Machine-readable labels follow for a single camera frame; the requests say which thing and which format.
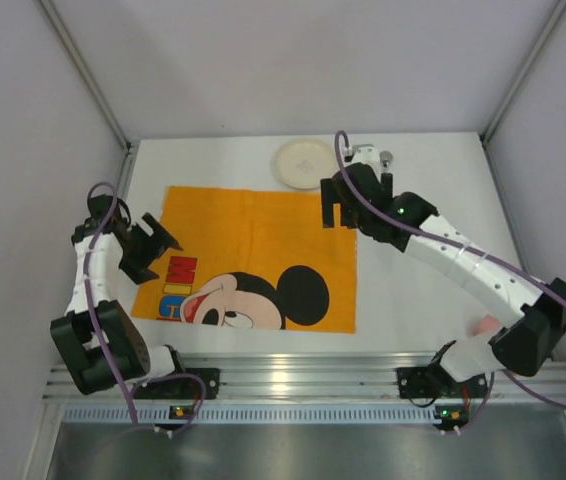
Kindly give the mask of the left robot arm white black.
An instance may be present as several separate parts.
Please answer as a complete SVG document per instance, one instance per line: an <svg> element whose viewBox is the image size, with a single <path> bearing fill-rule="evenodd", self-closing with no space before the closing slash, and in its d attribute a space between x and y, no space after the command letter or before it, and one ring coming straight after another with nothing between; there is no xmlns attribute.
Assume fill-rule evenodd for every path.
<svg viewBox="0 0 566 480"><path fill-rule="evenodd" d="M150 348L118 300L119 275L141 285L158 278L153 261L178 241L149 213L145 231L133 223L127 204L108 194L87 200L89 216L71 242L77 258L72 297L51 322L51 338L79 392L90 395L119 383L181 373L170 345Z"/></svg>

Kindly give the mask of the pink plastic cup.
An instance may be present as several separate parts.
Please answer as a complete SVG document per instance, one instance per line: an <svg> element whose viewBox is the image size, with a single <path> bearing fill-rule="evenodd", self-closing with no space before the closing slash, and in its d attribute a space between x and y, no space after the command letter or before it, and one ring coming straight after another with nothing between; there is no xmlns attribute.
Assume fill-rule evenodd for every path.
<svg viewBox="0 0 566 480"><path fill-rule="evenodd" d="M469 330L469 336L487 336L491 338L502 328L503 324L497 318L492 315L486 315Z"/></svg>

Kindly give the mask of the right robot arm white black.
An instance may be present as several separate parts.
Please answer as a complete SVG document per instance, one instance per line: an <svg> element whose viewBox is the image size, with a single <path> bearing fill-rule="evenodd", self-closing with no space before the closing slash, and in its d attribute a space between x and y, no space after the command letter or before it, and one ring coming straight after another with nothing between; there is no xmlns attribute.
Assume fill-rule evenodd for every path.
<svg viewBox="0 0 566 480"><path fill-rule="evenodd" d="M392 245L457 284L500 323L445 344L426 368L435 391L446 395L477 375L507 370L532 377L566 333L566 282L534 286L471 251L473 244L435 206L413 192L395 195L393 177L371 166L348 165L321 180L322 221Z"/></svg>

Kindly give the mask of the cream round plate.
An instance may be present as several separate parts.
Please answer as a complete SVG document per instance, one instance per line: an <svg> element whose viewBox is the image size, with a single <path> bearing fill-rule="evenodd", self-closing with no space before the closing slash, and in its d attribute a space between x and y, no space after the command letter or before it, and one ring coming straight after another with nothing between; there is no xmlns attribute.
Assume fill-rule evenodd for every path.
<svg viewBox="0 0 566 480"><path fill-rule="evenodd" d="M286 142L274 154L272 171L277 180L297 190L314 190L331 178L338 165L332 147L322 140L299 138Z"/></svg>

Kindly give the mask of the spoon with green handle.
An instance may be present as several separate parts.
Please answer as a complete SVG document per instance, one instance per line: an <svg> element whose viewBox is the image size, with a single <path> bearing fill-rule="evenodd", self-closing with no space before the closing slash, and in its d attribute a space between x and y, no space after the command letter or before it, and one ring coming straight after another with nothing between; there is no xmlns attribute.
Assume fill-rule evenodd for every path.
<svg viewBox="0 0 566 480"><path fill-rule="evenodd" d="M391 152L384 150L379 153L379 162L383 172L387 172L389 170L392 161L393 155Z"/></svg>

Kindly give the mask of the orange Mickey Mouse placemat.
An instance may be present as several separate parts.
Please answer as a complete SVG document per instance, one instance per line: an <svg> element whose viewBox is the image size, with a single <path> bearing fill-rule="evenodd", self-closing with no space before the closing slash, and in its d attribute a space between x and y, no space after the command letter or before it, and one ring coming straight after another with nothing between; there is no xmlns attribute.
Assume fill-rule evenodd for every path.
<svg viewBox="0 0 566 480"><path fill-rule="evenodd" d="M180 247L152 264L133 316L354 333L356 234L323 226L319 195L172 186L160 223Z"/></svg>

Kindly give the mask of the aluminium mounting rail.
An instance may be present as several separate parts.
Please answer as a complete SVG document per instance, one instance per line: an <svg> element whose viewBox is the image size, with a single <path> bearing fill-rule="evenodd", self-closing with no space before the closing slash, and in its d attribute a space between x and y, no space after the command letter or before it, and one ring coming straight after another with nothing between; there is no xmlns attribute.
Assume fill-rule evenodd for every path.
<svg viewBox="0 0 566 480"><path fill-rule="evenodd" d="M410 353L182 356L186 367L220 370L219 401L294 403L311 400L401 402L397 368L424 366L429 357ZM566 362L547 361L535 377L519 381L543 396L566 403ZM50 371L43 399L105 401L122 400L122 397L114 388L84 396L66 368L57 365ZM495 374L492 399L504 403L535 401L502 373Z"/></svg>

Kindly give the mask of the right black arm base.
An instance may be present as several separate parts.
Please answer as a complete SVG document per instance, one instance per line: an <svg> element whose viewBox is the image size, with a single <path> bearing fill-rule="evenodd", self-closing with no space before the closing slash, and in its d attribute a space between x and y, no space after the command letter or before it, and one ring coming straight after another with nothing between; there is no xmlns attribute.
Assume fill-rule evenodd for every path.
<svg viewBox="0 0 566 480"><path fill-rule="evenodd" d="M484 374L464 381L454 380L437 362L427 366L399 367L396 377L401 399L426 406L442 399L483 398L489 383Z"/></svg>

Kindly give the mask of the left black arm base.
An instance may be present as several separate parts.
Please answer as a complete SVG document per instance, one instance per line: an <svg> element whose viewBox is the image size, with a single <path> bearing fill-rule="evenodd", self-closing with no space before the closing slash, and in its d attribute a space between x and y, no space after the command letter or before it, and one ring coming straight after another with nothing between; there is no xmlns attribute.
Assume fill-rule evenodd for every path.
<svg viewBox="0 0 566 480"><path fill-rule="evenodd" d="M213 400L220 386L220 369L187 366L169 345L150 350L151 369L131 388L135 400Z"/></svg>

